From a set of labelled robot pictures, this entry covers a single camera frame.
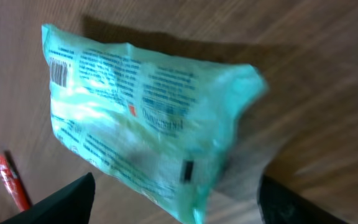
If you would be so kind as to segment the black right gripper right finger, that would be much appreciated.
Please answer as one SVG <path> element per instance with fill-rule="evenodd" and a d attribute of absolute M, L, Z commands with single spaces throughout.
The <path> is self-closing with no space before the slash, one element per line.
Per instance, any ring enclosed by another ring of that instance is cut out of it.
<path fill-rule="evenodd" d="M 265 224 L 347 224 L 266 175 L 257 201 Z"/>

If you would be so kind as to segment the red small packet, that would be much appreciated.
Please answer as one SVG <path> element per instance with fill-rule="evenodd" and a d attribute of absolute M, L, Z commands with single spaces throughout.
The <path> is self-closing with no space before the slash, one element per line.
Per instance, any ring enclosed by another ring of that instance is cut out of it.
<path fill-rule="evenodd" d="M 31 205 L 25 195 L 23 185 L 21 184 L 18 175 L 11 167 L 10 162 L 2 154 L 0 154 L 0 178 L 19 211 L 23 212 L 28 210 Z"/>

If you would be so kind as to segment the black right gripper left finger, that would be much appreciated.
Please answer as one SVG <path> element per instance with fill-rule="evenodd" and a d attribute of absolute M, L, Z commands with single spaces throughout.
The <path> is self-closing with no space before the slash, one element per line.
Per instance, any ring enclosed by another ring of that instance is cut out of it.
<path fill-rule="evenodd" d="M 89 172 L 1 224 L 88 224 L 95 186 Z"/>

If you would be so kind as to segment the pale green small packet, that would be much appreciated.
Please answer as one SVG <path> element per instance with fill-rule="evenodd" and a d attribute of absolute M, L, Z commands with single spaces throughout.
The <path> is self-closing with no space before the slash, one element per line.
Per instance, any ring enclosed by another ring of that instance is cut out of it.
<path fill-rule="evenodd" d="M 267 88 L 249 64 L 103 44 L 42 26 L 53 133 L 182 223 L 203 223 L 237 122 Z"/>

